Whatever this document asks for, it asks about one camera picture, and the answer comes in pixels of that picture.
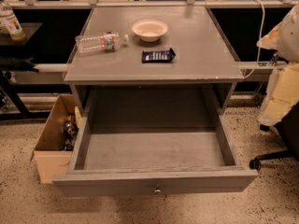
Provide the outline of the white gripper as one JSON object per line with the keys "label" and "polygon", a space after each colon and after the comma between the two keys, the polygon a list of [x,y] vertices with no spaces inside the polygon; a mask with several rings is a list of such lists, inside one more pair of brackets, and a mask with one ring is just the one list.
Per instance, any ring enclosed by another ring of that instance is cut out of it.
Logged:
{"label": "white gripper", "polygon": [[283,69],[275,68],[268,80],[258,121],[274,126],[299,102],[299,63],[291,63]]}

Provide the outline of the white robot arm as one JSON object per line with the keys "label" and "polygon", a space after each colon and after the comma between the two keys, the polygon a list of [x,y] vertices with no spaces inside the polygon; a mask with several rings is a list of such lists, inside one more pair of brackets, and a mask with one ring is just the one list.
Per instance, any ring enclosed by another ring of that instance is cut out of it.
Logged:
{"label": "white robot arm", "polygon": [[260,38],[257,46],[276,50],[288,62],[283,69],[273,69],[258,116],[262,125],[274,126],[299,102],[299,5]]}

